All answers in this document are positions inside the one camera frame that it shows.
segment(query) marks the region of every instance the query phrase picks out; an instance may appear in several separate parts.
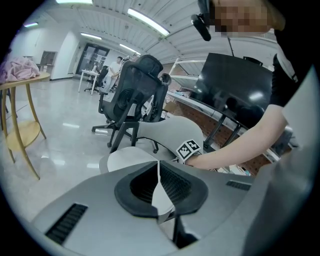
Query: shelf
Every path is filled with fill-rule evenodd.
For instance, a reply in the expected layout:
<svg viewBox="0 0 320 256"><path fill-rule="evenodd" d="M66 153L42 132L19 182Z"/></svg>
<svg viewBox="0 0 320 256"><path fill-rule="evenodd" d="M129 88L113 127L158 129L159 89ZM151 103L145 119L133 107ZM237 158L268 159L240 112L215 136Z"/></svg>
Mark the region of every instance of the shelf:
<svg viewBox="0 0 320 256"><path fill-rule="evenodd" d="M23 121L18 124L19 133L24 147L28 147L36 140L40 133L40 125L36 121ZM6 137L8 148L12 151L20 151L16 132L12 131Z"/></svg>

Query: person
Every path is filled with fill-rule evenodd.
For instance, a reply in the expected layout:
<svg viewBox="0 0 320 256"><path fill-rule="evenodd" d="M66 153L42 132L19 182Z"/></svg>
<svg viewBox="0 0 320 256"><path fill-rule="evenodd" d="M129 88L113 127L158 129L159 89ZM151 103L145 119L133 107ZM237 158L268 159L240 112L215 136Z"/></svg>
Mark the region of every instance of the person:
<svg viewBox="0 0 320 256"><path fill-rule="evenodd" d="M210 0L209 3L216 30L234 35L262 34L274 29L279 51L273 58L272 93L261 120L229 145L186 161L187 165L207 170L246 162L277 141L287 125L282 110L304 80L317 50L315 39L302 36L312 35L315 29L312 19L316 15L311 13L310 3L288 0Z"/></svg>
<svg viewBox="0 0 320 256"><path fill-rule="evenodd" d="M254 127L264 115L262 107L259 107L258 105L241 105L233 97L228 98L225 104L230 111L235 113L234 119L249 129Z"/></svg>
<svg viewBox="0 0 320 256"><path fill-rule="evenodd" d="M105 81L104 81L104 88L103 91L105 93L108 93L112 86L114 86L118 75L120 74L120 68L121 68L121 61L122 57L118 57L116 61L112 62L109 66L109 71L106 74Z"/></svg>

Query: wooden table leg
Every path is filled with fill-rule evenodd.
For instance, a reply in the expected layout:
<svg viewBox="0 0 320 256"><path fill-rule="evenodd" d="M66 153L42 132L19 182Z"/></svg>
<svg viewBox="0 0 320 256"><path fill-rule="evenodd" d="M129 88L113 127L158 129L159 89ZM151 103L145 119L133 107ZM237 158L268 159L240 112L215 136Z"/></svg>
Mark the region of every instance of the wooden table leg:
<svg viewBox="0 0 320 256"><path fill-rule="evenodd" d="M2 92L1 116L2 116L2 125L3 125L5 143L7 143L7 136L8 136L7 120L6 120L6 98L7 98L7 89L4 89ZM14 155L12 154L11 149L8 148L8 150L13 163L15 163L16 161L15 161Z"/></svg>
<svg viewBox="0 0 320 256"><path fill-rule="evenodd" d="M36 114L36 111L35 111L34 103L33 103L33 101L32 101L31 91L30 91L30 84L27 83L27 84L25 85L25 87L26 87L26 94L28 95L28 100L29 100L29 104L30 104L30 108L31 108L31 111L32 111L34 120L40 125L40 131L41 131L43 137L46 139L47 137L46 137L46 135L45 135L45 133L44 133L44 130L42 130L41 124L40 124L40 122L39 122L39 119L38 119L37 114Z"/></svg>
<svg viewBox="0 0 320 256"><path fill-rule="evenodd" d="M11 91L11 116L12 116L12 122L13 122L13 128L14 128L14 132L15 132L15 135L16 135L16 140L18 141L18 144L19 144L19 147L20 147L20 150L21 150L21 153L25 159L25 161L27 162L29 168L31 169L32 173L36 176L36 178L38 180L40 180L40 177L39 175L36 173L28 155L27 155L27 152L26 152L26 149L25 149L25 146L21 140L21 136L20 136L20 133L19 133L19 128L18 128L18 122L17 122L17 115L16 115L16 87L13 87L12 88L12 91Z"/></svg>

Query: black monitor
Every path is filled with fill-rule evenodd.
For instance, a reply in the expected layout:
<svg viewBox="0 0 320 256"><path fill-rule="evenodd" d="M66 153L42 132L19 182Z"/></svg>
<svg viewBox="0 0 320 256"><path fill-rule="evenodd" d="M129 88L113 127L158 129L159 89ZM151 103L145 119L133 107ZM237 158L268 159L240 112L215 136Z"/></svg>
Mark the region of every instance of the black monitor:
<svg viewBox="0 0 320 256"><path fill-rule="evenodd" d="M220 112L233 98L241 106L265 110L272 91L272 72L249 60L209 53L190 97Z"/></svg>

